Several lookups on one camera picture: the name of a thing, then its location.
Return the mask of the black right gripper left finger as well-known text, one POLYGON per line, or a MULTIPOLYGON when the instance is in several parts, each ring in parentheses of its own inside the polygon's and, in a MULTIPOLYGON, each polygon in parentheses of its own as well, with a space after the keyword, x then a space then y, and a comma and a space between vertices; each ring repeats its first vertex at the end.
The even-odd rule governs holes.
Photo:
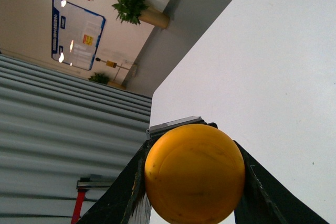
POLYGON ((144 167, 154 144, 147 140, 103 196, 78 223, 149 223, 151 204, 145 192, 144 167))

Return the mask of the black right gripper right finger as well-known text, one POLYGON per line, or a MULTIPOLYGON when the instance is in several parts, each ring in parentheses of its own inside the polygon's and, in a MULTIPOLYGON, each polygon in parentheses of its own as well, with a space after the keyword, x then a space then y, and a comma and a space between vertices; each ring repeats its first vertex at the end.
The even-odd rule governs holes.
POLYGON ((243 196, 234 211, 236 223, 327 223, 237 145, 245 164, 243 196))

